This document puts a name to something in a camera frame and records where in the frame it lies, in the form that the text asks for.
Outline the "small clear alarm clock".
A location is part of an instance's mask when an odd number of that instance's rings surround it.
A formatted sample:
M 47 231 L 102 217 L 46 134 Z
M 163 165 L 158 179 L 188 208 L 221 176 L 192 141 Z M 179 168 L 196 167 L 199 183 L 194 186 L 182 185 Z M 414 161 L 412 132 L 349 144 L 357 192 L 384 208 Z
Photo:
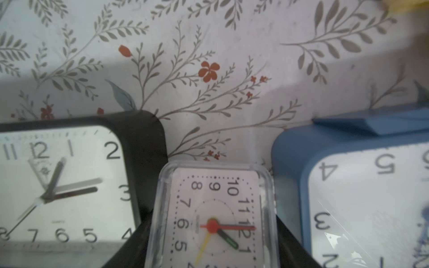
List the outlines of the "small clear alarm clock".
M 159 174 L 145 267 L 280 267 L 274 180 L 267 169 L 167 163 Z

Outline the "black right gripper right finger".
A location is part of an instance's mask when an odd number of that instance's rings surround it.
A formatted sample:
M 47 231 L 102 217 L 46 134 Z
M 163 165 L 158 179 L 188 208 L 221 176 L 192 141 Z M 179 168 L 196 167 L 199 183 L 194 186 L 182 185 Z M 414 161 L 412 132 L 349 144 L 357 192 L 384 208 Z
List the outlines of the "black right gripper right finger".
M 321 268 L 285 224 L 276 216 L 281 268 Z

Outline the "black square alarm clock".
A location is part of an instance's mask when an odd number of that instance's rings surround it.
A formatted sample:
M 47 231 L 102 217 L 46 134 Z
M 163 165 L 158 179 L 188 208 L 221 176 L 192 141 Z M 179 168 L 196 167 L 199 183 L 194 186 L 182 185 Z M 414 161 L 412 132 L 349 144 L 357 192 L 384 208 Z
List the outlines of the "black square alarm clock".
M 102 268 L 154 209 L 167 163 L 147 111 L 1 125 L 1 266 Z

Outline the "blue square alarm clock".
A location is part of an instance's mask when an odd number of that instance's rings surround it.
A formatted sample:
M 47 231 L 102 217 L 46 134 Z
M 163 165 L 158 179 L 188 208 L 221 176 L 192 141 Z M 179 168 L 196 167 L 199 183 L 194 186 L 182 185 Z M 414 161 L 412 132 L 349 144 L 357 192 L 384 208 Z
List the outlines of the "blue square alarm clock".
M 316 118 L 271 148 L 277 215 L 322 268 L 429 265 L 429 105 Z

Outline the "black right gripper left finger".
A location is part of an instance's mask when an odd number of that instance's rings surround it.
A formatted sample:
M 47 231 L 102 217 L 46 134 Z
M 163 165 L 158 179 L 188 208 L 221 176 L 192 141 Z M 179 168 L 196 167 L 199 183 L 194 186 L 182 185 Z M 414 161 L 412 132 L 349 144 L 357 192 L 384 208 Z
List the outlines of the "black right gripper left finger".
M 153 211 L 145 216 L 141 224 L 123 244 L 119 251 L 102 268 L 143 268 L 149 243 Z

